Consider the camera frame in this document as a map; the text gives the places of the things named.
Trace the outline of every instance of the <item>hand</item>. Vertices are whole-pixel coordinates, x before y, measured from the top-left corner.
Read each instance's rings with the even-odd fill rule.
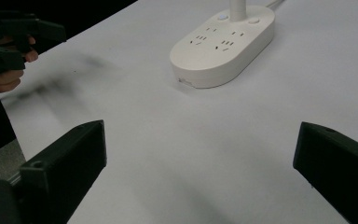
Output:
[[[5,44],[11,41],[11,38],[6,36],[0,40],[0,45]],[[33,45],[35,43],[35,39],[30,36],[29,43]],[[25,61],[31,63],[38,58],[38,53],[36,50],[32,49],[31,51],[25,53],[23,57]],[[0,74],[0,92],[12,91],[14,90],[20,83],[20,78],[24,75],[23,70],[9,70]]]

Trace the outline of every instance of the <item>white power strip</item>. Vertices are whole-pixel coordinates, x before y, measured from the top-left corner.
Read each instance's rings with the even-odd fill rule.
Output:
[[[212,16],[173,46],[172,70],[180,82],[199,89],[223,85],[272,40],[275,13],[237,2],[230,2],[230,9]]]

